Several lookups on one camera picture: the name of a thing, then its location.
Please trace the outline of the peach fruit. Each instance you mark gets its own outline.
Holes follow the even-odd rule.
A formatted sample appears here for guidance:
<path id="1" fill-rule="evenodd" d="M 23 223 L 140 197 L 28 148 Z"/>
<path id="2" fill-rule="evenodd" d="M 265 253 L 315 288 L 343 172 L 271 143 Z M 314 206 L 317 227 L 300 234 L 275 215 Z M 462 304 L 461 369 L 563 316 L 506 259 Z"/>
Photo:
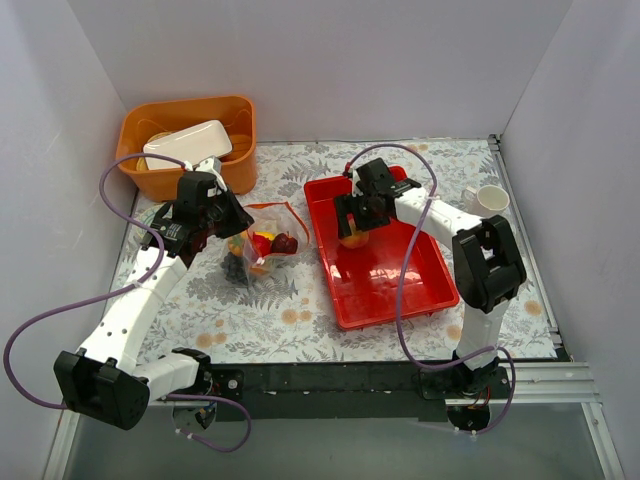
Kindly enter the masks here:
<path id="1" fill-rule="evenodd" d="M 343 247 L 350 250 L 355 250 L 366 246 L 370 239 L 369 232 L 358 229 L 352 216 L 348 216 L 347 219 L 350 228 L 350 234 L 348 236 L 345 236 L 344 238 L 340 238 L 339 243 Z"/>

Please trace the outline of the wrinkled red fruit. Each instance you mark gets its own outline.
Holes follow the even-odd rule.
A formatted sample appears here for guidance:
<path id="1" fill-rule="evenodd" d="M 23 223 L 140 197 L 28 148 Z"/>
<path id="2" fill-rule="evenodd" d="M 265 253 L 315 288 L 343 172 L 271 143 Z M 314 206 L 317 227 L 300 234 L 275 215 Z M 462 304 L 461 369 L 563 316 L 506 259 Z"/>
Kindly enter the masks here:
<path id="1" fill-rule="evenodd" d="M 260 257 L 265 257 L 271 253 L 272 242 L 264 237 L 254 235 L 251 236 L 252 245 Z"/>

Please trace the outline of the clear zip bag orange zipper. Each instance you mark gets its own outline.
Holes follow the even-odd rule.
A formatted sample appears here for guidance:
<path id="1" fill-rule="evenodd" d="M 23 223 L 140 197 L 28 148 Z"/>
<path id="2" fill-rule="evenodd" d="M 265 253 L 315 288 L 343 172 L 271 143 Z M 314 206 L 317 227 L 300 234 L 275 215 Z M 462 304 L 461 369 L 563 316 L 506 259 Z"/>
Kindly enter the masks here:
<path id="1" fill-rule="evenodd" d="M 227 242 L 221 269 L 227 281 L 248 286 L 297 260 L 309 247 L 310 232 L 289 202 L 244 207 L 254 222 Z"/>

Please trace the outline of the dark grape bunch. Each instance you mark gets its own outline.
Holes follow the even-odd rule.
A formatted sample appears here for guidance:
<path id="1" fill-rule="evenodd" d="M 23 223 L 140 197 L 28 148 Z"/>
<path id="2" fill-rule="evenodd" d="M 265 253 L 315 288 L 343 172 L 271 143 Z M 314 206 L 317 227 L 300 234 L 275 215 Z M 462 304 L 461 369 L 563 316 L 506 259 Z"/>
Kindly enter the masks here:
<path id="1" fill-rule="evenodd" d="M 240 286 L 248 285 L 248 277 L 244 267 L 244 260 L 241 256 L 236 256 L 228 252 L 221 262 L 224 278 L 234 284 Z"/>

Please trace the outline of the red plastic tray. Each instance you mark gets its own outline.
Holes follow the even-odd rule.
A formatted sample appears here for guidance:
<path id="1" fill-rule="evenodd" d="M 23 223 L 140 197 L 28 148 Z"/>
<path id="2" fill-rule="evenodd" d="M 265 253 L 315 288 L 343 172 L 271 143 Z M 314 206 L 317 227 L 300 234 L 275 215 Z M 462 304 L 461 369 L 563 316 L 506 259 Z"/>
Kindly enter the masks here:
<path id="1" fill-rule="evenodd" d="M 334 176 L 304 186 L 320 262 L 336 321 L 343 330 L 393 322 L 401 265 L 414 232 L 396 220 L 371 231 L 366 246 L 350 250 L 339 243 L 334 198 L 351 182 Z M 437 242 L 422 233 L 412 250 L 402 293 L 402 316 L 432 314 L 456 306 L 459 294 Z"/>

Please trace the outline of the green orange mango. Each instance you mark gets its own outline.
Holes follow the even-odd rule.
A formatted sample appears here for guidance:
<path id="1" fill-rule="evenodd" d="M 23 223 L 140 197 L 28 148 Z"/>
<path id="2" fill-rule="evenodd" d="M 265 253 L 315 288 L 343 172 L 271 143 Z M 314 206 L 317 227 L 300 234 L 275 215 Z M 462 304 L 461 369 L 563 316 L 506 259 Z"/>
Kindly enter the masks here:
<path id="1" fill-rule="evenodd" d="M 269 259 L 262 259 L 249 266 L 249 274 L 255 278 L 265 277 L 270 275 L 273 269 L 273 263 Z"/>

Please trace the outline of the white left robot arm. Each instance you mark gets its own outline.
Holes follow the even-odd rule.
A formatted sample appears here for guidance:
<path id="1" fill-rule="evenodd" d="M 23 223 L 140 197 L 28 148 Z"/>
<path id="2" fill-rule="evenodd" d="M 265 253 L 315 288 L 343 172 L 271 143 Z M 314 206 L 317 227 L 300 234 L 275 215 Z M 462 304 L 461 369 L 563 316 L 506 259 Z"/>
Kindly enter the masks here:
<path id="1" fill-rule="evenodd" d="M 182 175 L 176 199 L 165 203 L 146 228 L 125 293 L 76 352 L 63 351 L 54 363 L 70 410 L 129 430 L 154 400 L 174 392 L 200 400 L 211 392 L 208 355 L 178 347 L 140 364 L 138 354 L 159 310 L 208 238 L 227 239 L 252 223 L 218 173 Z"/>

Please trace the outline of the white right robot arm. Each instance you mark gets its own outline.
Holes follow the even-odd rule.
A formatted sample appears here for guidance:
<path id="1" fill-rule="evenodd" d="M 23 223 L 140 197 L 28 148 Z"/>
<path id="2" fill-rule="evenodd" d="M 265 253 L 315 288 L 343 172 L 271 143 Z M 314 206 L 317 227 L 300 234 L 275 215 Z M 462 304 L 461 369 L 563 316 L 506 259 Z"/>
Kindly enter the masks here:
<path id="1" fill-rule="evenodd" d="M 526 280 L 526 269 L 508 220 L 466 213 L 406 178 L 398 180 L 380 158 L 343 172 L 351 191 L 335 197 L 339 239 L 391 221 L 410 225 L 449 249 L 455 286 L 464 302 L 461 337 L 448 363 L 433 365 L 448 388 L 475 397 L 488 386 L 499 363 L 498 337 L 510 301 Z"/>

